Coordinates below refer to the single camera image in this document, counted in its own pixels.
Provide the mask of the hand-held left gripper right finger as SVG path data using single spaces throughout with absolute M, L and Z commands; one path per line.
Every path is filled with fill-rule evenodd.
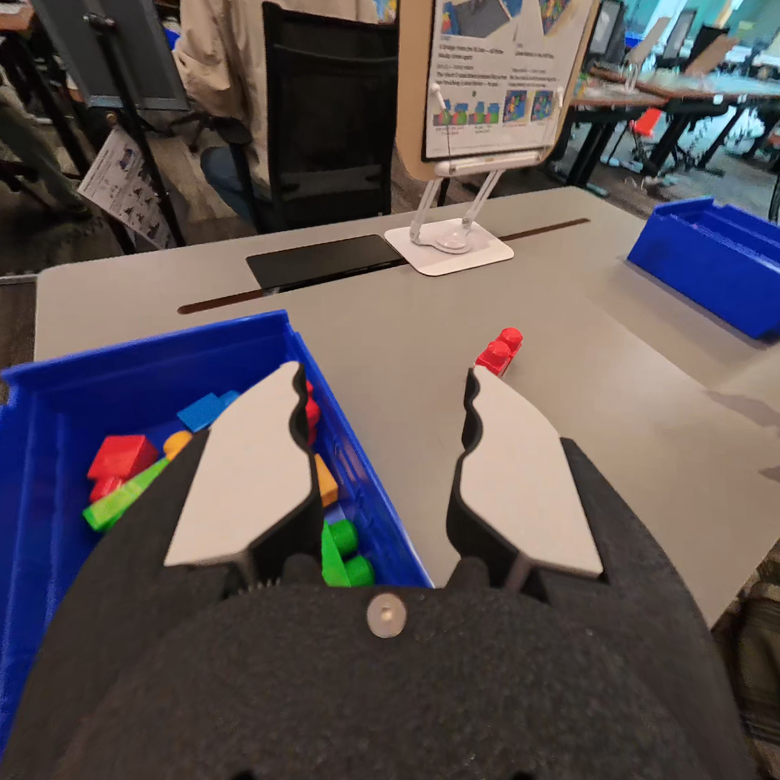
M 599 580 L 604 563 L 554 426 L 485 367 L 469 369 L 463 405 L 446 515 L 461 559 L 481 561 L 502 590 L 535 570 Z

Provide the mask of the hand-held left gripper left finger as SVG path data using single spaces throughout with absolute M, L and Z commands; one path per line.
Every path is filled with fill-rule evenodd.
M 227 565 L 265 583 L 291 556 L 319 561 L 324 509 L 308 399 L 304 366 L 286 362 L 210 426 L 166 567 Z

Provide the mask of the pile of colourful toy blocks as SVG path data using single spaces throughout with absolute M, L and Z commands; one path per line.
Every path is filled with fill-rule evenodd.
M 169 435 L 159 450 L 143 434 L 109 435 L 98 449 L 87 471 L 92 483 L 89 504 L 83 518 L 92 531 L 106 533 L 151 485 L 164 468 L 191 442 L 193 435 L 216 421 L 238 391 L 210 393 L 177 414 L 182 425 Z M 375 569 L 360 555 L 356 524 L 335 515 L 324 522 L 321 534 L 321 570 L 330 587 L 371 587 Z

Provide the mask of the blue plastic bin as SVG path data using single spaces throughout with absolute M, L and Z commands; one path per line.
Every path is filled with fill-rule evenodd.
M 172 332 L 5 373 L 2 407 L 2 754 L 46 629 L 103 536 L 83 518 L 87 472 L 109 435 L 157 449 L 177 414 L 213 393 L 245 392 L 284 363 L 303 365 L 320 407 L 315 451 L 338 483 L 377 583 L 433 582 L 322 370 L 287 312 Z
M 628 261 L 755 340 L 779 337 L 779 227 L 713 198 L 653 210 Z

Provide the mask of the black high-back chair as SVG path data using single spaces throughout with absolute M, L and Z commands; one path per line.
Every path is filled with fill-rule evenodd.
M 263 3 L 270 210 L 281 230 L 392 211 L 399 30 Z

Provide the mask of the printed instruction sheet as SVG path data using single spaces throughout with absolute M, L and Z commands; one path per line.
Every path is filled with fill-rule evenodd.
M 424 161 L 551 147 L 599 5 L 434 2 Z

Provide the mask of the instruction board on stand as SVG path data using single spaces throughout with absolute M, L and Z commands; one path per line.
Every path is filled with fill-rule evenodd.
M 395 141 L 399 157 L 405 169 L 414 178 L 422 181 L 434 179 L 434 165 L 439 161 L 424 161 L 422 142 L 428 95 L 428 66 L 431 50 L 432 1 L 399 4 L 399 82 L 397 101 L 397 122 Z M 549 147 L 546 158 L 557 143 L 570 106 L 574 88 L 580 75 L 573 83 L 570 97 L 565 101 L 559 132 Z

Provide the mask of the brown background table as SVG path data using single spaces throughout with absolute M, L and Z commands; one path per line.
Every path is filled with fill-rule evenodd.
M 778 102 L 778 85 L 742 76 L 685 76 L 678 73 L 640 77 L 629 90 L 617 73 L 594 67 L 590 84 L 571 100 L 571 124 L 590 125 L 590 131 L 572 163 L 565 184 L 606 196 L 590 184 L 590 177 L 619 122 L 638 119 L 643 111 L 658 108 L 668 115 L 668 126 L 647 161 L 644 176 L 660 175 L 686 128 L 694 121 L 723 115 L 735 106 Z

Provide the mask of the grey panel on tripod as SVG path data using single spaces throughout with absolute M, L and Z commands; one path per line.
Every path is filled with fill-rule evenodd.
M 151 1 L 33 1 L 88 107 L 112 109 L 141 150 L 164 223 L 185 247 L 141 112 L 184 112 L 189 101 Z

